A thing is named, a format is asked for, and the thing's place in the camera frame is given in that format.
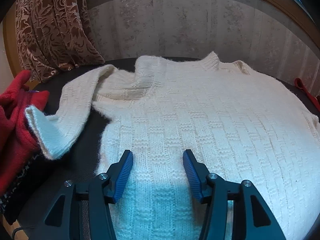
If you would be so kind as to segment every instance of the red fleece glove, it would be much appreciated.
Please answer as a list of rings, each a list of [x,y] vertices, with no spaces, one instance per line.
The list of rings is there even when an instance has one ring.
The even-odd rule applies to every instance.
[[[310,101],[316,107],[316,109],[318,109],[318,111],[320,111],[320,104],[319,104],[318,100],[308,92],[307,88],[304,86],[304,84],[302,83],[302,80],[300,78],[296,78],[294,80],[294,85],[296,88],[299,88],[300,90],[304,91],[305,94],[307,95],[307,97],[310,99]]]
[[[36,137],[28,130],[25,109],[34,105],[43,110],[49,92],[30,92],[24,85],[29,70],[22,70],[0,95],[0,195],[21,171],[32,154],[39,150]]]

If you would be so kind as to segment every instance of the floral curtain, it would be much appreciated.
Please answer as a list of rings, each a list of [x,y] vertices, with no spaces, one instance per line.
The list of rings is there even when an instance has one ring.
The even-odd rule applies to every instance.
[[[17,0],[16,37],[31,81],[105,62],[94,48],[86,0]]]

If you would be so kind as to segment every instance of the black cable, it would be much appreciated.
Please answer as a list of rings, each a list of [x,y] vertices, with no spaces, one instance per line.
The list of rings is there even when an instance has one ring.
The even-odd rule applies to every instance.
[[[33,229],[36,226],[30,226],[30,227],[24,227],[24,228],[16,228],[12,231],[12,240],[14,240],[14,236],[16,235],[16,232],[20,231],[20,230],[25,230],[25,229]]]

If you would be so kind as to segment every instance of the black mat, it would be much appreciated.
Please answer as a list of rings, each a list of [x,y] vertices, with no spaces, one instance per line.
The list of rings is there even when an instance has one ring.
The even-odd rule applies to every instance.
[[[178,57],[170,57],[169,59],[174,61],[195,60],[192,58]],[[119,69],[134,72],[135,61],[136,58],[118,59],[108,61],[106,64],[113,64]],[[47,114],[55,114],[59,108],[60,95],[63,86],[67,82],[96,67],[98,66],[76,68],[60,74],[47,83],[37,85],[35,90],[48,90],[50,92],[49,101],[44,111]],[[320,116],[317,109],[302,91],[284,82],[283,84],[305,104],[310,112]],[[98,165],[100,135],[108,122],[108,119],[105,119],[96,111],[91,110],[84,130],[70,152],[63,157],[63,161],[59,163],[53,174],[33,193],[23,207],[18,218],[21,226],[37,224],[38,220],[46,211],[50,200],[63,184],[63,181],[72,179],[75,182],[80,182],[94,177],[94,170]]]

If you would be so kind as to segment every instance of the wooden frame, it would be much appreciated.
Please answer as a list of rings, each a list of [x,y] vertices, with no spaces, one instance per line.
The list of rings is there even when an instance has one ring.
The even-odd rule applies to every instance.
[[[3,225],[4,229],[8,232],[8,234],[11,236],[13,230],[15,230],[16,228],[19,228],[20,225],[17,221],[15,221],[12,226],[10,226],[7,222],[7,220],[5,220],[4,216],[0,216],[0,223]],[[25,232],[23,230],[20,230],[16,233],[14,240],[28,240],[29,238],[27,237],[27,235],[25,234]]]
[[[305,11],[294,1],[294,0],[264,0],[277,9],[282,11],[287,15],[293,22],[295,22],[305,33],[310,37],[310,39],[320,48],[320,31],[310,19],[310,17],[305,13]],[[21,71],[17,41],[15,36],[15,5],[13,5],[8,11],[4,18],[3,32],[4,32],[4,45],[12,71],[13,76],[16,76],[18,72]]]

